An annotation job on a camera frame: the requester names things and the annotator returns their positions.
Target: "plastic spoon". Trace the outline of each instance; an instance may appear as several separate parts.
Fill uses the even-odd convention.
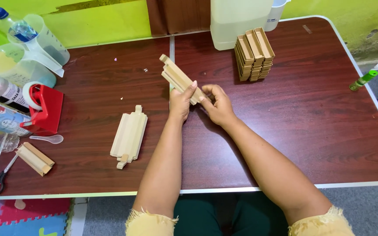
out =
[[[62,135],[56,134],[54,136],[49,136],[49,137],[41,137],[41,136],[30,136],[29,138],[31,139],[39,139],[39,140],[45,140],[48,142],[51,142],[53,144],[58,144],[63,141]]]

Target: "red tape dispenser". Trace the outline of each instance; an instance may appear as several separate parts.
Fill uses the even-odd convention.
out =
[[[24,85],[23,97],[30,107],[31,120],[20,124],[20,127],[39,136],[58,132],[63,93],[40,82],[29,82]]]

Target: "stack of cardboard boxes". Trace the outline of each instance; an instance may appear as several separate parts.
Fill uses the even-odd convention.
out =
[[[248,30],[245,35],[237,36],[234,51],[240,81],[249,79],[253,82],[268,75],[275,54],[262,27]]]

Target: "sleeve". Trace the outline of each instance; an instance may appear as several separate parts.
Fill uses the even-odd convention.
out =
[[[178,219],[171,219],[164,215],[131,209],[125,223],[125,234],[126,236],[173,236],[174,225],[177,221]]]
[[[324,215],[299,220],[288,227],[288,236],[354,236],[342,211],[332,206]]]

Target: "wooden table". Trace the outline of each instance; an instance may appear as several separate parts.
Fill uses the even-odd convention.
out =
[[[59,128],[65,141],[28,140],[55,165],[40,177],[16,161],[0,199],[136,194],[168,115],[158,58],[173,47],[190,78],[221,85],[236,115],[318,187],[378,185],[378,104],[369,87],[348,89],[361,74],[334,27],[321,17],[290,19],[267,36],[274,65],[255,83],[239,82],[234,51],[215,50],[209,32],[69,50],[56,87],[65,93]],[[148,115],[141,152],[117,170],[109,151],[122,113],[135,105]],[[0,155],[0,171],[12,156]],[[192,106],[183,127],[181,192],[257,190],[231,138]]]

